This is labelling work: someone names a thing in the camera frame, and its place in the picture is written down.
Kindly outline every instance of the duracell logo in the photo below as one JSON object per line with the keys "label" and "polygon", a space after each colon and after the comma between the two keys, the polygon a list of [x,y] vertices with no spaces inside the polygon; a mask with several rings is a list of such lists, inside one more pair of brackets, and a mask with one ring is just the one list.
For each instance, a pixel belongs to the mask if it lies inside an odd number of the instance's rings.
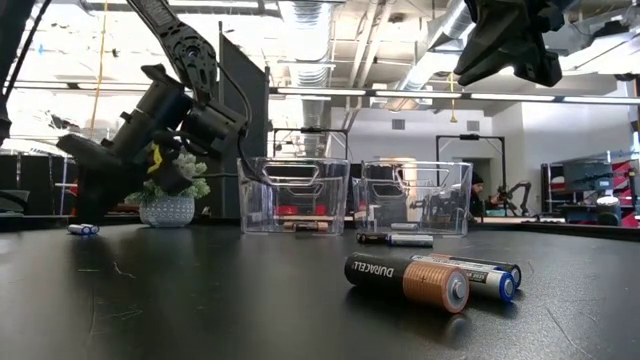
{"label": "duracell logo", "polygon": [[395,270],[394,268],[388,268],[386,266],[380,266],[380,265],[371,265],[367,263],[361,263],[359,261],[353,262],[353,269],[362,271],[362,272],[368,272],[374,275],[386,276],[386,277],[392,277],[393,270]]}

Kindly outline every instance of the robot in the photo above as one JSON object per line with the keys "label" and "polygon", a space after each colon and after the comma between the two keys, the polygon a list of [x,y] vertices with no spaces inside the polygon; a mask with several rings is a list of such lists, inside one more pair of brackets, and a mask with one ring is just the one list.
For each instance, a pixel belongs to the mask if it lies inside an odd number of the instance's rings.
{"label": "robot", "polygon": [[[545,50],[542,33],[564,25],[562,12],[573,0],[465,1],[477,26],[454,71],[460,84],[471,84],[508,65],[516,76],[546,86],[562,78],[558,56]],[[96,144],[74,134],[59,140],[57,146],[79,165],[77,209],[82,223],[99,224],[110,208],[150,178],[170,194],[188,187],[189,180],[171,162],[181,147],[196,155],[220,157],[237,139],[244,159],[240,143],[251,121],[249,101],[233,79],[229,80],[245,102],[245,114],[215,99],[219,66],[211,44],[180,21],[166,0],[127,3],[162,44],[179,81],[161,65],[143,66],[152,84],[133,111],[122,113],[125,124],[113,140]],[[0,19],[6,16],[0,13]],[[193,98],[185,88],[193,90]],[[6,101],[0,95],[0,144],[9,136],[11,124]],[[243,166],[252,181],[262,181],[246,160]]]}

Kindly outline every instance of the ceiling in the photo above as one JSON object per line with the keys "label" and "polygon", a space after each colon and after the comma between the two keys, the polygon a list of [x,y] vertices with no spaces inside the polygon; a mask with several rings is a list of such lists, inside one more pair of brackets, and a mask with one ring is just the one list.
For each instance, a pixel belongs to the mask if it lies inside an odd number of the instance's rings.
{"label": "ceiling", "polygon": [[[332,87],[345,86],[349,82],[360,40],[359,29],[362,29],[363,24],[366,23],[365,17],[371,1],[373,0],[348,0],[344,4],[336,5],[333,10],[329,55],[329,63],[334,66],[330,77]],[[183,6],[181,9],[187,10],[182,11],[180,18],[214,46],[217,43],[220,22],[223,33],[241,47],[258,66],[271,68],[272,86],[287,86],[291,83],[292,59],[288,55],[289,50],[291,47],[307,46],[307,44],[291,41],[290,32],[277,16],[237,15],[239,11],[236,10],[242,9],[237,5],[253,2],[249,0],[226,2],[225,6],[235,4],[233,5],[235,10],[225,12],[222,8],[223,14],[216,13],[221,11],[220,6]],[[427,23],[444,14],[447,2],[447,0],[391,0],[379,6],[376,18],[379,17],[384,6],[387,6],[390,7],[390,21],[384,23],[374,21],[372,32],[378,33],[380,44],[371,70],[366,74],[365,87],[376,83],[394,83],[407,74],[415,61],[416,42],[424,40],[427,34]],[[130,9],[122,0],[111,0],[109,3],[112,10],[106,13],[107,35],[103,57],[103,81],[116,84],[148,83],[148,79],[139,70],[140,66],[146,64],[163,63],[172,74],[170,64],[158,41],[138,16],[129,11]],[[171,3],[193,5],[198,1],[173,0]],[[200,3],[213,2],[200,0]],[[588,18],[615,9],[626,9],[629,4],[629,0],[582,0],[571,9],[569,17]],[[101,0],[53,0],[30,47],[19,80],[61,83],[97,81],[100,65],[100,35],[102,20],[105,16],[105,12],[101,11],[103,6]],[[277,5],[267,1],[267,6],[271,9]],[[31,25],[32,21],[29,21],[26,31],[29,31]],[[629,56],[635,56],[636,62],[640,63],[638,53]],[[454,65],[455,62],[450,61],[444,67],[448,67],[448,71],[451,71]],[[431,78],[428,85],[438,90],[449,90],[451,87],[446,76],[439,77],[437,74]],[[558,86],[549,90],[538,88],[509,74],[498,74],[466,89],[461,89],[457,85],[454,85],[454,88],[456,91],[473,90],[494,93],[553,92],[602,95],[615,89],[615,81],[610,75],[566,76]],[[24,99],[20,101],[26,102],[34,96],[30,91],[22,91],[21,94],[17,98]],[[84,126],[93,107],[93,93],[87,91],[83,94],[75,94],[78,97],[75,102],[82,98],[86,106],[77,106],[70,111],[69,106],[64,105],[69,101],[74,102],[70,100],[69,94],[62,94],[62,91],[50,92],[47,95],[48,100],[41,103],[42,109],[38,108],[37,111],[51,110],[63,115],[67,114],[69,118],[77,118],[79,125]],[[103,95],[118,95],[121,101],[102,103],[98,108],[99,120],[117,118],[117,115],[134,104],[136,97],[139,96],[135,92],[111,91],[104,92]],[[342,100],[334,99],[333,105],[342,105]],[[450,100],[436,100],[433,109],[437,111],[449,108],[450,103]],[[489,115],[500,106],[482,101],[459,102],[457,105],[462,109],[484,109]],[[14,103],[13,108],[20,108],[20,106]]]}

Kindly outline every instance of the ceiling duct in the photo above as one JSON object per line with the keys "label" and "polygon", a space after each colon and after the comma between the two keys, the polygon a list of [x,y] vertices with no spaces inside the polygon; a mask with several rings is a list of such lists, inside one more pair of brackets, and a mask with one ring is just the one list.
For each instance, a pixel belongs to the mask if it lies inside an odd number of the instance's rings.
{"label": "ceiling duct", "polygon": [[[453,71],[458,61],[458,55],[439,54],[433,52],[433,49],[469,34],[474,26],[469,15],[469,9],[464,0],[451,0],[445,14],[434,20],[434,22],[435,30],[429,31],[426,38],[426,44],[428,44],[427,52],[416,61],[407,76],[400,81],[396,90],[419,91],[422,90],[434,73],[446,70],[447,67],[451,68],[449,71]],[[401,111],[407,108],[424,110],[428,107],[424,106],[424,104],[420,105],[413,99],[389,99],[385,108]]]}
{"label": "ceiling duct", "polygon": [[[292,85],[295,87],[326,87],[329,82],[329,67],[322,66],[329,57],[331,16],[333,5],[311,1],[281,1],[280,13],[291,36],[289,55],[308,66],[289,67]],[[329,102],[323,100],[302,101],[302,126],[330,128]],[[301,136],[304,143],[303,156],[322,157],[327,143],[326,134]]]}

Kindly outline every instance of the desk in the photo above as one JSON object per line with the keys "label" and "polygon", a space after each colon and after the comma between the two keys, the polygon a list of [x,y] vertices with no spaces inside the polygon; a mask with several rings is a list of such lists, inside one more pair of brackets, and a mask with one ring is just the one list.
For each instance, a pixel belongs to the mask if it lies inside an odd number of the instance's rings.
{"label": "desk", "polygon": [[514,261],[517,301],[462,315],[345,280],[353,251],[427,254],[344,237],[237,228],[104,227],[0,234],[0,354],[23,359],[638,359],[640,244],[472,232],[435,250]]}

